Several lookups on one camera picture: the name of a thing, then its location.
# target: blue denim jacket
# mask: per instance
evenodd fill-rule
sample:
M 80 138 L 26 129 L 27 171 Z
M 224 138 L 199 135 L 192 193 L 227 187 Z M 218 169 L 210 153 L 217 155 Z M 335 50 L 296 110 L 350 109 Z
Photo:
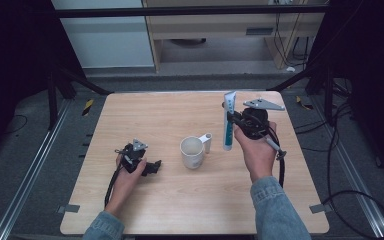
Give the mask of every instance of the blue denim jacket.
M 256 215 L 258 239 L 311 239 L 276 178 L 265 177 L 254 182 L 251 197 Z M 83 239 L 121 239 L 124 225 L 111 214 L 99 213 Z

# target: wooden tabletop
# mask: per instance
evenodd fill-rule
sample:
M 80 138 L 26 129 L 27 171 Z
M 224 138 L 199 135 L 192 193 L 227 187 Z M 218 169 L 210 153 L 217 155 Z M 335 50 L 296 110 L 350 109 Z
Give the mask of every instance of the wooden tabletop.
M 142 177 L 123 208 L 124 233 L 255 234 L 251 181 L 242 150 L 234 140 L 223 150 L 223 96 L 226 92 L 118 93 L 107 97 L 66 212 L 63 234 L 83 234 L 104 209 L 104 197 L 115 170 L 115 149 L 134 138 L 148 144 L 148 162 L 162 160 L 157 174 Z M 262 97 L 284 106 L 278 92 L 238 91 L 236 111 L 246 100 Z M 287 111 L 268 111 L 277 123 L 285 157 L 284 189 L 310 233 L 329 229 L 324 213 L 312 214 L 320 203 Z M 211 152 L 195 170 L 187 169 L 179 145 L 186 136 L 212 133 Z M 277 177 L 279 164 L 273 174 Z

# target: mug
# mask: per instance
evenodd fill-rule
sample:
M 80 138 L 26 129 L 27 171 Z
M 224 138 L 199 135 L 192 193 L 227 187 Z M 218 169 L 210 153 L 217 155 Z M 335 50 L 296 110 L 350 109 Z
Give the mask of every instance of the mug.
M 204 152 L 210 153 L 211 133 L 206 133 L 201 137 L 186 137 L 180 143 L 180 152 L 185 167 L 196 169 L 204 161 Z

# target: white wall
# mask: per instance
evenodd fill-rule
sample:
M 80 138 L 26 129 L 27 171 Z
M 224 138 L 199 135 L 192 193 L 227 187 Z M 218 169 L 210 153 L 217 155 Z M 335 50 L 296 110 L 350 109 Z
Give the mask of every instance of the white wall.
M 55 9 L 142 7 L 141 0 L 52 0 Z M 83 68 L 153 67 L 144 17 L 66 18 L 61 22 Z

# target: person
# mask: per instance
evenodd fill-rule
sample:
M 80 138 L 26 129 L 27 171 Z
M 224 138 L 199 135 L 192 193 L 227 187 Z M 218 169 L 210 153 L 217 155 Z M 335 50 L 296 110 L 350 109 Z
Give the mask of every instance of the person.
M 270 127 L 276 131 L 276 123 L 270 122 Z M 250 173 L 258 239 L 311 239 L 283 188 L 273 177 L 276 151 L 263 138 L 249 139 L 236 125 L 234 136 L 242 148 L 245 165 Z M 121 239 L 124 230 L 124 225 L 119 220 L 121 208 L 145 166 L 144 158 L 134 172 L 129 174 L 125 169 L 120 171 L 108 205 L 86 230 L 83 239 Z

